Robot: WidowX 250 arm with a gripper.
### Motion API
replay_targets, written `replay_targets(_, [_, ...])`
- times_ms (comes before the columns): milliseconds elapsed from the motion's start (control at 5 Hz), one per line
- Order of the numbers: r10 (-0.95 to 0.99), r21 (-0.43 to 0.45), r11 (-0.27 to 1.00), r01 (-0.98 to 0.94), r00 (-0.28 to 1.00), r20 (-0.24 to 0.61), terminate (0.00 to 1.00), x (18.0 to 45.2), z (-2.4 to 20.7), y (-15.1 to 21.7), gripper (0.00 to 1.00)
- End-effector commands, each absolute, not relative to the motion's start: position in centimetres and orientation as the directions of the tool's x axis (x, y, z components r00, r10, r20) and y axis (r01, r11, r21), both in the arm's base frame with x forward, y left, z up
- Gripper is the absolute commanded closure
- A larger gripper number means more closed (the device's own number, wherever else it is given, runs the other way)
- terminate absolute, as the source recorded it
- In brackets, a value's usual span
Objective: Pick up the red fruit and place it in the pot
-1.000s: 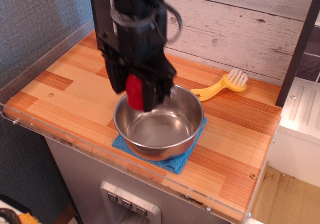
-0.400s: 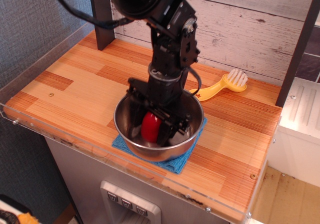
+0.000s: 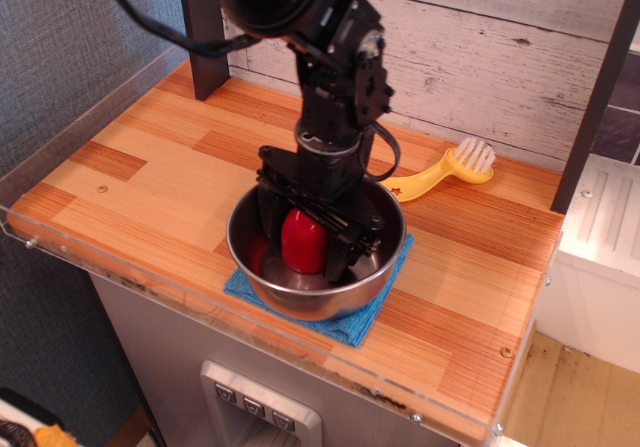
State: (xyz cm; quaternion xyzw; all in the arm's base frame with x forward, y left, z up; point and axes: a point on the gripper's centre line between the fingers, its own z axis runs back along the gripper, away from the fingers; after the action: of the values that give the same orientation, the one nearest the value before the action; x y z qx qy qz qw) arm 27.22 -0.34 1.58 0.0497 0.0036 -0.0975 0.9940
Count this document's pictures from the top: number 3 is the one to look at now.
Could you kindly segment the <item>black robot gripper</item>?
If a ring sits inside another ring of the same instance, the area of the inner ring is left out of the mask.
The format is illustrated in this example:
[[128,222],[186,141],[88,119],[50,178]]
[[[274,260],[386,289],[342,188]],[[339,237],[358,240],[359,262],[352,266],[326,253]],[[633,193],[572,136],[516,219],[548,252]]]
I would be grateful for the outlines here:
[[329,282],[375,252],[385,219],[373,200],[374,181],[364,173],[357,152],[330,159],[265,145],[259,157],[258,208],[269,239],[281,238],[293,207],[321,223],[333,234],[324,268]]

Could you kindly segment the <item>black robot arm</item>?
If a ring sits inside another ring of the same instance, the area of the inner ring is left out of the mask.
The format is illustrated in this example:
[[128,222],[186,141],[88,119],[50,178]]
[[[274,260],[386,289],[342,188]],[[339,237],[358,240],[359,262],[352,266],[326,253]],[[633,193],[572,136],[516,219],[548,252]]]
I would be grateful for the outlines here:
[[297,148],[264,146],[258,198],[265,234],[279,239],[297,208],[331,234],[323,273],[337,281],[374,252],[384,221],[364,184],[392,88],[380,14],[367,0],[218,0],[247,39],[279,38],[294,52],[302,111]]

